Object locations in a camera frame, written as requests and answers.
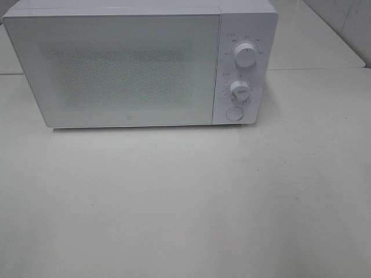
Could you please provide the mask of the white timer knob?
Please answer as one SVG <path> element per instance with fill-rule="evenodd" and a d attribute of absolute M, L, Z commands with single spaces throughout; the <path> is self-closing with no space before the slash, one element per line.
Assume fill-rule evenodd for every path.
<path fill-rule="evenodd" d="M 245 81 L 235 81 L 230 84 L 231 98 L 238 102 L 244 102 L 250 97 L 250 86 Z"/>

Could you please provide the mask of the white microwave oven body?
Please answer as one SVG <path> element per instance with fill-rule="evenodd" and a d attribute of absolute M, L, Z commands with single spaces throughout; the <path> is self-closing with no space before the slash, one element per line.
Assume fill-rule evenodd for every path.
<path fill-rule="evenodd" d="M 220 18 L 212 121 L 202 125 L 254 123 L 278 22 L 278 14 L 268 1 L 19 1 L 4 14 L 2 21 L 8 17 L 196 15 Z M 249 68 L 239 67 L 234 60 L 234 49 L 242 42 L 251 42 L 257 48 L 256 62 Z M 245 81 L 250 86 L 250 97 L 244 102 L 231 98 L 230 84 L 235 81 Z M 243 109 L 241 120 L 226 118 L 232 107 Z"/>

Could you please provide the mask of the upper white power knob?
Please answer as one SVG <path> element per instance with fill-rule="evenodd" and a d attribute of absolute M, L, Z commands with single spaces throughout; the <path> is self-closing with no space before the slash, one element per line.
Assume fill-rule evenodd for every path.
<path fill-rule="evenodd" d="M 241 68 L 249 68 L 257 59 L 257 48 L 251 42 L 242 42 L 234 49 L 234 60 Z"/>

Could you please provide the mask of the round white door button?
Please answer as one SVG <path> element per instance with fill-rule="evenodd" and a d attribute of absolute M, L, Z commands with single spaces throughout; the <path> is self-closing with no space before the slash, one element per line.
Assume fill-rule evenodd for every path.
<path fill-rule="evenodd" d="M 228 120 L 239 121 L 243 118 L 243 109 L 240 107 L 232 107 L 226 112 Z"/>

